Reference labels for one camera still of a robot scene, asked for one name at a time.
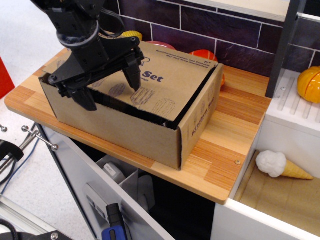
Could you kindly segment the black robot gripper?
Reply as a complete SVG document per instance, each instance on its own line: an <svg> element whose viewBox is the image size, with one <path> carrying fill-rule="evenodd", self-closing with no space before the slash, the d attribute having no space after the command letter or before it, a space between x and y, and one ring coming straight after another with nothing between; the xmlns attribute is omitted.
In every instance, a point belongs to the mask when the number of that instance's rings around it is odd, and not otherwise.
<svg viewBox="0 0 320 240"><path fill-rule="evenodd" d="M137 37L104 38L99 25L81 31L76 26L56 26L60 43L71 51L67 61L48 79L62 97L73 99L87 111L96 111L95 100L88 85L123 71L129 86L141 87L140 65L144 59Z"/></svg>

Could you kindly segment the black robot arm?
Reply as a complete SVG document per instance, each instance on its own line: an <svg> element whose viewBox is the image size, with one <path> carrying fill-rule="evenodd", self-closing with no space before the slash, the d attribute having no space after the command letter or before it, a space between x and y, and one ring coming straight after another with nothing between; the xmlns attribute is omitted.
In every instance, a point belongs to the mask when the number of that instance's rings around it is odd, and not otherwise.
<svg viewBox="0 0 320 240"><path fill-rule="evenodd" d="M87 111L97 110L88 89L100 79L123 71L129 86L141 87L144 55L136 36L122 38L124 23L104 8L103 0L35 0L54 27L59 42L70 49L67 61L48 82L62 97L72 98Z"/></svg>

